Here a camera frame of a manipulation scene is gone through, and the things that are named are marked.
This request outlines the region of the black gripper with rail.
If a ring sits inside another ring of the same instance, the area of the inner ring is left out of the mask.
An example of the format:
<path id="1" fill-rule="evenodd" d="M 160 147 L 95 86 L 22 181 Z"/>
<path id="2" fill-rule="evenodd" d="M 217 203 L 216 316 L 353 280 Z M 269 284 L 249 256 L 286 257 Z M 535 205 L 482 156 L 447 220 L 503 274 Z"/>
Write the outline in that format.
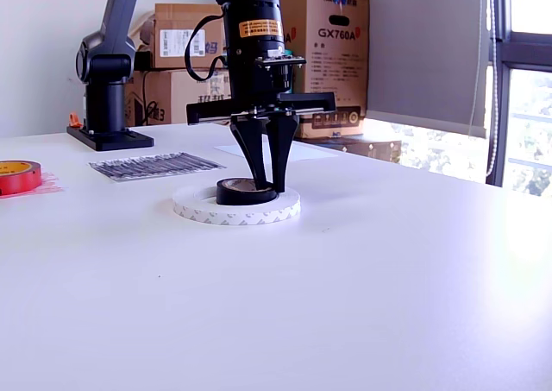
<path id="1" fill-rule="evenodd" d="M 230 130 L 245 156 L 257 190 L 269 187 L 263 161 L 262 122 L 257 118 L 270 117 L 266 129 L 273 189 L 275 192 L 284 192 L 287 162 L 299 125 L 297 114 L 331 112 L 336 109 L 336 99 L 332 92 L 289 92 L 293 69 L 305 64 L 303 57 L 257 58 L 254 60 L 254 67 L 259 68 L 260 73 L 270 79 L 271 91 L 252 91 L 238 98 L 186 106 L 189 124 L 211 123 L 233 117 Z"/>

